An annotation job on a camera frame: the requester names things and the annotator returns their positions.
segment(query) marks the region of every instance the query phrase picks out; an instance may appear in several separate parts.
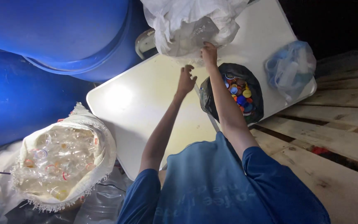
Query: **white table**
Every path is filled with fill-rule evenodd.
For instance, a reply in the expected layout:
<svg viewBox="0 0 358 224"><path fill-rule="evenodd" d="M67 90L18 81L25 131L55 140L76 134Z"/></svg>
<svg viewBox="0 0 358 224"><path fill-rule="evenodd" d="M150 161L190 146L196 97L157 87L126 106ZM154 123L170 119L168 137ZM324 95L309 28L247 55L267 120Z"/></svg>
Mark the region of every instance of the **white table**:
<svg viewBox="0 0 358 224"><path fill-rule="evenodd" d="M266 118L290 105L268 86L263 63L296 37L276 0L252 3L236 22L240 30L232 43L219 49L218 63L244 65L256 76L262 89ZM175 94L180 67L166 56L155 55L87 95L92 113L112 132L117 158L132 180L138 174L146 141ZM208 77L205 68L197 68L192 74L198 76L198 86ZM293 103L311 96L315 90L316 82L312 79ZM168 155L180 152L195 141L212 141L215 134L211 120L201 110L197 92L192 91L179 111L161 167L166 164Z"/></svg>

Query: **black garbage bag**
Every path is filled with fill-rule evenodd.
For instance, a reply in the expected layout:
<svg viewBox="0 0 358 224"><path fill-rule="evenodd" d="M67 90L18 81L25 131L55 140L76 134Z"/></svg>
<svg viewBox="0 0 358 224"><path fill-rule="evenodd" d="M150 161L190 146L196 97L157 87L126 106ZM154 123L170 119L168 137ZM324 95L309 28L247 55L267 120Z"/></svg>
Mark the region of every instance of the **black garbage bag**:
<svg viewBox="0 0 358 224"><path fill-rule="evenodd" d="M261 85L258 79L252 74L252 72L245 66L234 63L223 63L219 66L219 72L222 75L222 79L225 74L243 79L247 82L249 90L251 91L252 104L255 107L255 113L249 115L246 119L248 124L256 123L261 120L263 114L263 97ZM218 112L216 110L214 95L212 94L211 81L209 77L200 86L200 104L201 108L207 114L212 115L218 122Z"/></svg>

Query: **blue t-shirt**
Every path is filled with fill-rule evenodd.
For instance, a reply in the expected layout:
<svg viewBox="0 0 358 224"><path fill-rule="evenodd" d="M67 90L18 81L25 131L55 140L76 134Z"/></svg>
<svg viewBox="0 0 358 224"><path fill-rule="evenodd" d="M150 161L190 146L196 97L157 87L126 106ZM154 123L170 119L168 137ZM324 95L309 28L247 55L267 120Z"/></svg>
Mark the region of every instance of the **blue t-shirt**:
<svg viewBox="0 0 358 224"><path fill-rule="evenodd" d="M241 160L225 136L187 146L158 172L139 173L117 223L330 223L319 199L287 167L259 147Z"/></svg>

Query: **wooden pallet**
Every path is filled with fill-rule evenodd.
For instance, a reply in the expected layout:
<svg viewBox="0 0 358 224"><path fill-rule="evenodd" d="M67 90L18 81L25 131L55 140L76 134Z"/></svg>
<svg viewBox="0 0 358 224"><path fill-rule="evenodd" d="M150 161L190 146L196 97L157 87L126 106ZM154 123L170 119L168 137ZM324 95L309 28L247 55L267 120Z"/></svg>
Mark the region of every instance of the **wooden pallet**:
<svg viewBox="0 0 358 224"><path fill-rule="evenodd" d="M332 223L358 223L358 70L322 77L317 86L313 96L257 123L251 133L315 193ZM342 159L310 152L314 147Z"/></svg>

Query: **blue plastic bag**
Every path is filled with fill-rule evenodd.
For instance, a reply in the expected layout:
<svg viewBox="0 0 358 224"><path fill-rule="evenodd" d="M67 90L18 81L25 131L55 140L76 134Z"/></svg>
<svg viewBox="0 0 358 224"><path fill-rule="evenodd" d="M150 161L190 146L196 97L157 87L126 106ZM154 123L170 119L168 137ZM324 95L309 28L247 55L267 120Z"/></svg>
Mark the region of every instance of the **blue plastic bag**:
<svg viewBox="0 0 358 224"><path fill-rule="evenodd" d="M265 62L269 85L290 103L296 100L313 78L316 58L308 43L294 41Z"/></svg>

